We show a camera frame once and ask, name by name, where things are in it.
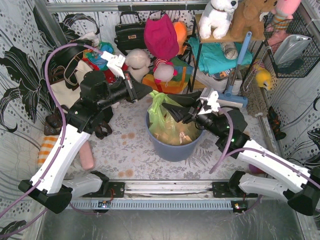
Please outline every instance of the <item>trash can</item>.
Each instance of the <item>trash can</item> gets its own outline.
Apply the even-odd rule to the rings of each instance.
[[[173,146],[165,144],[158,139],[156,139],[149,131],[149,113],[147,112],[145,118],[145,126],[147,132],[150,135],[151,141],[153,143],[154,149],[159,157],[167,160],[169,162],[180,162],[186,160],[194,151],[199,140],[204,136],[205,131],[203,130],[199,137],[191,143],[182,146]]]

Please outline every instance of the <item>blue brush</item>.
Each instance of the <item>blue brush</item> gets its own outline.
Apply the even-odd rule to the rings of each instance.
[[[242,107],[245,108],[247,106],[248,98],[246,98],[245,96],[232,95],[232,88],[234,87],[239,67],[244,60],[246,51],[248,49],[248,46],[249,46],[249,43],[251,40],[251,36],[252,36],[252,33],[250,31],[248,31],[246,33],[246,36],[245,36],[243,44],[242,44],[241,51],[238,56],[238,61],[236,63],[235,71],[233,72],[232,80],[231,80],[230,84],[228,85],[228,87],[226,88],[226,90],[224,91],[224,93],[219,92],[218,101],[221,100],[223,102],[224,101],[233,102],[233,103],[236,103],[237,107],[242,105]]]

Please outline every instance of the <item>folded teal cloth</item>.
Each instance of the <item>folded teal cloth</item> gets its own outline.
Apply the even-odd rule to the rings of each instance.
[[[194,57],[197,58],[199,49],[198,39],[195,37],[190,37],[188,42],[192,47]],[[238,50],[238,53],[240,53],[242,44],[235,42],[235,47]],[[253,54],[247,50],[241,65],[250,64],[252,59]],[[198,67],[201,72],[212,75],[235,68],[237,66],[237,61],[238,58],[234,60],[226,59],[224,52],[220,47],[220,43],[203,43]]]

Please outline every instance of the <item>wire basket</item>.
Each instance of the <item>wire basket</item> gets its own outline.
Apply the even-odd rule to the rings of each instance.
[[[268,51],[270,60],[277,78],[304,78],[306,77],[311,70],[317,65],[320,61],[320,46],[317,42],[314,41],[313,36],[306,28],[307,24],[303,20],[302,16],[299,13],[293,15],[292,20],[284,20],[278,22],[277,24],[272,25],[273,15],[268,15],[268,20],[266,23],[266,28],[264,31],[266,46],[270,46],[271,50]],[[277,51],[281,43],[283,42],[283,36],[285,34],[292,35],[303,35],[306,37],[311,37],[312,41],[308,46],[303,50],[302,54],[297,58],[281,63],[276,64],[274,59],[274,53]],[[280,42],[269,45],[269,42],[272,41],[272,37],[275,35],[280,36]]]

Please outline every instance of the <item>table surface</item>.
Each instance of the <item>table surface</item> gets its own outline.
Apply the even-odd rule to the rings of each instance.
[[[217,180],[229,179],[236,170],[249,172],[248,163],[229,157],[216,172],[209,174],[221,152],[215,145],[218,138],[208,131],[188,159],[169,162],[160,158],[155,153],[146,127],[146,113],[151,103],[152,99],[145,97],[134,104],[121,101],[113,109],[114,116],[110,121],[113,133],[103,140],[94,134],[89,139],[95,159],[94,170],[113,180]],[[248,123],[244,132],[265,147],[258,119],[248,116],[246,109],[241,111]],[[77,155],[66,178],[82,177],[87,173],[82,169]]]
[[[196,21],[196,25],[197,26],[199,26],[200,18],[201,18],[201,14],[196,14],[195,15],[195,21]],[[202,44],[224,43],[224,42],[239,42],[239,43],[242,43],[244,41],[245,37],[246,37],[247,32],[249,32],[250,29],[248,27],[245,27],[243,29],[242,36],[239,37],[239,38],[234,38],[234,37],[231,36],[231,33],[230,33],[231,32],[231,27],[232,27],[232,25],[230,26],[229,31],[227,32],[227,34],[221,39],[215,39],[212,34],[210,35],[210,37],[208,39],[201,39],[201,37],[199,36],[200,43],[202,43]],[[264,41],[265,37],[263,37],[262,39],[258,39],[258,38],[252,37],[252,40],[253,41]]]

